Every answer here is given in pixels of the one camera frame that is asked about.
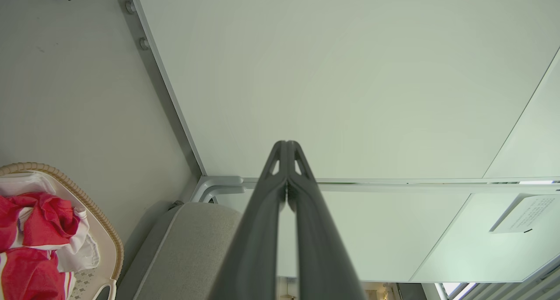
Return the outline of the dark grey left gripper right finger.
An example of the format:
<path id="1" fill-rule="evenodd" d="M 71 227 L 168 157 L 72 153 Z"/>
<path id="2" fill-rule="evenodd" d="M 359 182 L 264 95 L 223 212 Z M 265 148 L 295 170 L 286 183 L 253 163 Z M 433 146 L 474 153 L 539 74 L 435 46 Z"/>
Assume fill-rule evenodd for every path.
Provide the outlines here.
<path id="1" fill-rule="evenodd" d="M 366 300 L 300 144 L 288 141 L 287 196 L 296 216 L 300 300 Z"/>

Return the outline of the white laundry basket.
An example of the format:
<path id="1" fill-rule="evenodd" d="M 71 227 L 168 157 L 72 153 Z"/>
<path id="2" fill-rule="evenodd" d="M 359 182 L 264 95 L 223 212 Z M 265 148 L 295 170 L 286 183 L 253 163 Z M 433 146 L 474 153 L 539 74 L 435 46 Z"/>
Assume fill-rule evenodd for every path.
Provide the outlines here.
<path id="1" fill-rule="evenodd" d="M 54 187 L 58 196 L 82 206 L 87 212 L 90 234 L 99 248 L 101 260 L 97 268 L 76 274 L 77 282 L 70 300 L 96 300 L 104 291 L 108 292 L 108 300 L 115 300 L 116 282 L 123 267 L 124 246 L 102 210 L 78 184 L 56 167 L 36 162 L 12 163 L 0 167 L 0 177 L 17 173 L 40 173 Z"/>

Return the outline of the white paper notice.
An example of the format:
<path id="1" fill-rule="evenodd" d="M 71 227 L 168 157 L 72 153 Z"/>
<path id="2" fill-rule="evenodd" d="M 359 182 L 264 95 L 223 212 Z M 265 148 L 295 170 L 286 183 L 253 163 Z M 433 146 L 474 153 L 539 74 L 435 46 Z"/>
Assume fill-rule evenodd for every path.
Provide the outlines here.
<path id="1" fill-rule="evenodd" d="M 520 194 L 490 228 L 491 234 L 524 234 L 560 205 L 560 194 Z"/>

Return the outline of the red garment with white trim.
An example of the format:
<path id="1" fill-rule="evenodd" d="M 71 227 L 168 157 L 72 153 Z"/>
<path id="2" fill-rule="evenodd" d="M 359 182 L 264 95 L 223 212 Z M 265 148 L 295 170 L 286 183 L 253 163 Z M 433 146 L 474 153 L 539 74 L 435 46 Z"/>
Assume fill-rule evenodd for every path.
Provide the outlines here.
<path id="1" fill-rule="evenodd" d="M 87 214 L 47 192 L 0 196 L 0 252 L 14 248 L 80 249 L 88 233 Z"/>

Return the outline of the grey couch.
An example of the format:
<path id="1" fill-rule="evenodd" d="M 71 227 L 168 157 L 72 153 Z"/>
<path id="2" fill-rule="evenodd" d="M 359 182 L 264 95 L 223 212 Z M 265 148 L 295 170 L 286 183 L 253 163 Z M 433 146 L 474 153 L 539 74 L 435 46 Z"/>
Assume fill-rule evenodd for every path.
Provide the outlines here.
<path id="1" fill-rule="evenodd" d="M 241 218 L 214 203 L 170 209 L 136 253 L 115 300 L 207 300 Z"/>

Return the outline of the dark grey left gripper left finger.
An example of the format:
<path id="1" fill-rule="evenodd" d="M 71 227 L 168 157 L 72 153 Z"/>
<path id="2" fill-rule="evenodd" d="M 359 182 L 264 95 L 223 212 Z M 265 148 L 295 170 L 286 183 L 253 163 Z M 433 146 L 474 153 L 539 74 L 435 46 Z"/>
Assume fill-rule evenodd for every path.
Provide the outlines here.
<path id="1" fill-rule="evenodd" d="M 209 300 L 275 300 L 280 206 L 285 201 L 287 142 L 274 144 Z"/>

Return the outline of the red garment with white stripes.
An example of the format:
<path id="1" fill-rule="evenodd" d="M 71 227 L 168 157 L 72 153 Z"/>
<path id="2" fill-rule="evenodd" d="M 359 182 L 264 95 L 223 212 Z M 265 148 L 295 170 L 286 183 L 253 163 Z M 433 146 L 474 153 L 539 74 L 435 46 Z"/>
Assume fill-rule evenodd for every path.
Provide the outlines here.
<path id="1" fill-rule="evenodd" d="M 76 278 L 61 272 L 54 251 L 15 248 L 0 253 L 0 300 L 68 300 Z"/>

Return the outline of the white cloth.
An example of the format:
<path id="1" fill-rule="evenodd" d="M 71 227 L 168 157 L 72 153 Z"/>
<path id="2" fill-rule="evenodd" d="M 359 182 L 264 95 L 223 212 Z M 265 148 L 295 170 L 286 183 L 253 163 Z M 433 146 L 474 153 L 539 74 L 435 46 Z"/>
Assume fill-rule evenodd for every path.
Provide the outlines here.
<path id="1" fill-rule="evenodd" d="M 90 225 L 84 204 L 80 203 L 63 187 L 55 186 L 54 181 L 46 175 L 35 172 L 9 174 L 0 177 L 0 195 L 11 197 L 29 192 L 46 192 L 71 202 L 74 214 L 80 219 L 76 234 L 64 245 L 44 245 L 38 249 L 56 250 L 60 272 L 80 272 L 99 266 L 100 253 L 98 245 L 90 234 Z"/>

